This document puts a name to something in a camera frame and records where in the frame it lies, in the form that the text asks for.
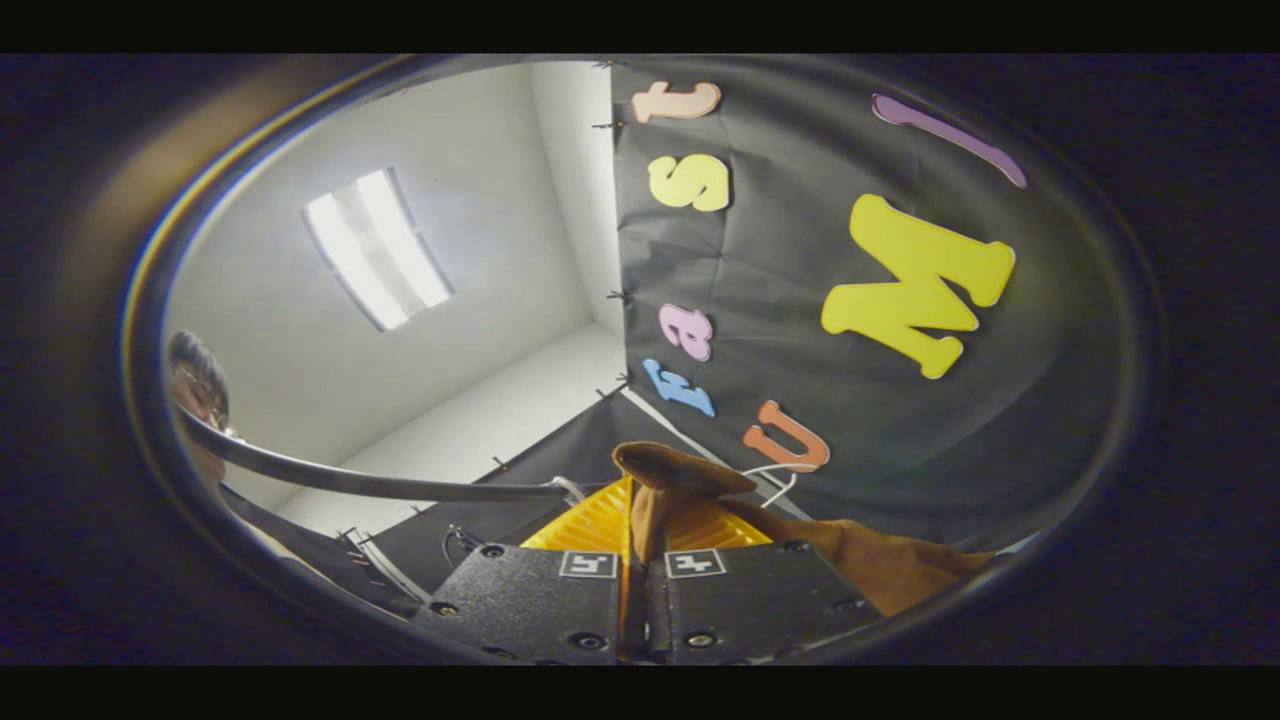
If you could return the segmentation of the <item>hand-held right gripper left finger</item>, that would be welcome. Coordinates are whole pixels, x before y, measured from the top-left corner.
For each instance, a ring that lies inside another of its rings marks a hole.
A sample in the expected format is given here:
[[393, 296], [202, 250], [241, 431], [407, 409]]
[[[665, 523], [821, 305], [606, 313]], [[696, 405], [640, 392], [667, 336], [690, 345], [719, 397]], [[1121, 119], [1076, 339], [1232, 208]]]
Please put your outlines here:
[[632, 498], [632, 482], [618, 479], [522, 544], [475, 550], [413, 625], [525, 664], [616, 664], [631, 585]]

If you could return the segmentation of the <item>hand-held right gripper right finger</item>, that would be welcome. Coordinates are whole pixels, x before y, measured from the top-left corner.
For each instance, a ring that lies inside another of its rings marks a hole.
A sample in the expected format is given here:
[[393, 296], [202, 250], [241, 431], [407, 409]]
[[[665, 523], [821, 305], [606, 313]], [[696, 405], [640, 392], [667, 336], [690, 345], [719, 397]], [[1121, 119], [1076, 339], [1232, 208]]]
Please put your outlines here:
[[750, 665], [881, 620], [813, 544], [769, 539], [712, 501], [678, 510], [646, 565], [645, 657]]

